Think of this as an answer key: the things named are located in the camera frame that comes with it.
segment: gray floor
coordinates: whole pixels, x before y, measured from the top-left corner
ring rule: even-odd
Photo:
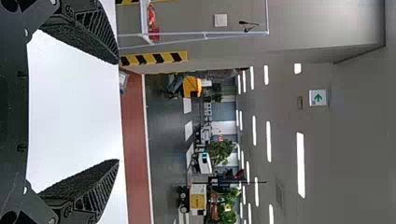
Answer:
[[[241,148],[251,178],[247,186],[252,223],[276,224],[396,223],[396,4],[387,1],[386,48],[340,64],[303,64],[299,76],[292,63],[271,63],[268,86],[255,68],[255,90],[238,96],[243,111]],[[330,108],[309,108],[308,90],[329,89]],[[304,109],[297,109],[297,97]],[[257,117],[258,144],[252,145],[251,117]],[[266,160],[265,121],[272,122],[273,161]],[[306,198],[297,193],[296,132],[305,135]],[[276,202],[275,180],[284,185],[284,207]],[[247,206],[244,206],[244,218]]]
[[[192,111],[183,114],[183,100],[169,100],[161,89],[167,75],[146,76],[148,144],[155,223],[173,223],[178,214],[177,186],[187,182],[186,152],[193,135],[185,140],[184,125],[200,123],[199,102],[192,100]]]

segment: black tire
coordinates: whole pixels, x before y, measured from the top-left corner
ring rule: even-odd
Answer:
[[[183,205],[180,207],[180,212],[182,214],[186,214],[188,211],[189,211],[189,209],[186,206]]]

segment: potted plant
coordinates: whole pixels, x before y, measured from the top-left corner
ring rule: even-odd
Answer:
[[[219,223],[234,224],[236,223],[236,213],[233,211],[226,212],[223,207],[220,208]]]
[[[213,83],[213,85],[212,85],[212,91],[213,92],[221,92],[221,89],[222,89],[221,84]]]
[[[227,165],[227,158],[233,152],[233,142],[224,140],[223,142],[211,142],[209,145],[209,156],[214,166],[218,164]]]
[[[215,103],[221,103],[222,94],[216,93],[216,94],[212,95],[211,98],[212,98],[212,101],[214,101]]]
[[[241,190],[238,188],[230,188],[228,189],[224,195],[224,202],[226,204],[229,204],[230,206],[233,206],[236,202],[236,199],[238,198],[238,196],[241,194]]]

